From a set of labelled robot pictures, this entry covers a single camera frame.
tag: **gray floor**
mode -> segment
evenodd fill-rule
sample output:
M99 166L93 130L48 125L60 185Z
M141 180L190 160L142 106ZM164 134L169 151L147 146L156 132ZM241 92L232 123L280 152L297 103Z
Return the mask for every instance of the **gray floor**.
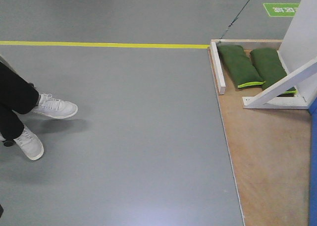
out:
M1 0L0 40L208 44L247 0ZM251 0L226 38L282 39L291 18Z
M0 148L1 226L242 225L207 51L0 52L79 106L71 120L23 116L42 159Z
M252 0L226 38L283 38ZM1 0L0 40L208 44L246 0ZM21 119L31 162L0 148L0 226L241 226L206 50L1 46L40 91L78 104Z

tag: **person's leg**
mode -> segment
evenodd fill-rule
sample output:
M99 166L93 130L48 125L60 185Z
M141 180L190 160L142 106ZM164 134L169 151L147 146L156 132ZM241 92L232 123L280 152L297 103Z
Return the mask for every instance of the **person's leg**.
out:
M20 114L30 112L39 97L32 86L0 62L0 137L14 140L31 160L43 155L43 144L13 111Z
M18 116L7 106L0 104L0 133L4 139L13 140L19 137L24 124Z
M39 100L39 93L0 62L0 103L20 114L30 112Z
M2 206L0 205L0 218L1 218L1 216L2 216L2 213L3 213L3 208L2 208Z

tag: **white wooden frame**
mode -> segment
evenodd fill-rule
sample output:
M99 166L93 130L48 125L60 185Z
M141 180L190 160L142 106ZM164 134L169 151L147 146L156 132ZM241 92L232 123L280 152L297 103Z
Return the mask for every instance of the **white wooden frame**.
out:
M241 45L245 50L256 48L274 48L279 49L282 40L211 40L212 68L215 74L215 81L218 86L218 93L225 93L225 81L222 72L222 66L217 52L217 45ZM276 82L274 85L265 89L254 97L243 97L243 105L246 109L308 109L310 104L300 93L294 97L277 97L289 88L317 73L317 57L305 63L293 72L289 72L282 57L279 55L281 63L288 75Z

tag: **green sandbag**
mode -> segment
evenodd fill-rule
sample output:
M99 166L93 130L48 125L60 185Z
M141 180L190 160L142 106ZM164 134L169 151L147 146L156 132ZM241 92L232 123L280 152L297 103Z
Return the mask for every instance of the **green sandbag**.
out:
M270 87L280 79L287 76L277 51L271 48L254 49L250 52L253 66L258 70L260 76L265 80L262 89ZM296 89L292 87L283 94L295 94Z
M218 46L218 51L237 88L259 86L264 83L241 46Z

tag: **black pants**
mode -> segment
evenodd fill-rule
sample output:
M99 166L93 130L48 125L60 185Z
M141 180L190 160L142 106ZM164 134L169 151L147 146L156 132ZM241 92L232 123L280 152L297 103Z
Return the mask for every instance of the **black pants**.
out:
M3 213L3 208L2 208L2 206L0 205L0 218L1 218L1 216L2 216L2 213Z
M39 93L0 62L0 133L5 139L14 139L21 135L24 125L19 114L30 112L39 99Z

